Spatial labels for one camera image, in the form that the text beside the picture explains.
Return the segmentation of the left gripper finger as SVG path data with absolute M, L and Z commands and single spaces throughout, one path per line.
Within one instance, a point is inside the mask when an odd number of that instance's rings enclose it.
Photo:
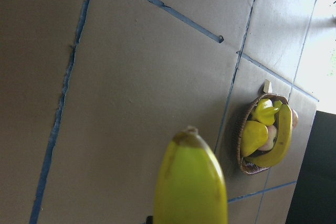
M 145 224 L 153 224 L 153 216 L 147 216 Z

